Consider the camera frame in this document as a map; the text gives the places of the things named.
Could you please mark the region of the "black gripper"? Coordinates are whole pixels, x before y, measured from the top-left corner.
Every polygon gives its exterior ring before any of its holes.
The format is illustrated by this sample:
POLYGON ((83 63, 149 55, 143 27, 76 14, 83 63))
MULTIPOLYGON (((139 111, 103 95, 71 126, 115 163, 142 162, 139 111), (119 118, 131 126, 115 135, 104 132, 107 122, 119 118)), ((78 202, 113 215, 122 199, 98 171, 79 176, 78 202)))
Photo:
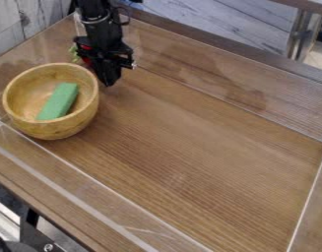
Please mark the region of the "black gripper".
POLYGON ((133 59, 133 49, 119 41, 114 46, 103 49, 96 47, 87 36, 75 36, 74 42, 78 46, 78 54, 87 56, 92 62, 92 69, 102 83, 111 87, 121 78, 121 67, 134 69, 137 64, 133 59), (83 50, 82 45, 88 45, 92 50, 83 50))

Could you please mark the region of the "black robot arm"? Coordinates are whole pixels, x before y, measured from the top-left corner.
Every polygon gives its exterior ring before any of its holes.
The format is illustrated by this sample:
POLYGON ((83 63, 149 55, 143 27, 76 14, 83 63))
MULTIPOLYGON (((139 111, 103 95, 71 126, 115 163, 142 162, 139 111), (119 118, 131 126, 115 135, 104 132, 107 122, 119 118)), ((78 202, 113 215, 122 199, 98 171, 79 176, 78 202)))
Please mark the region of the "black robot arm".
POLYGON ((121 6, 114 0, 75 0, 75 9, 86 34, 74 38, 76 55, 92 68, 98 79, 111 87, 121 78, 122 69, 133 69, 134 50, 123 42, 121 6))

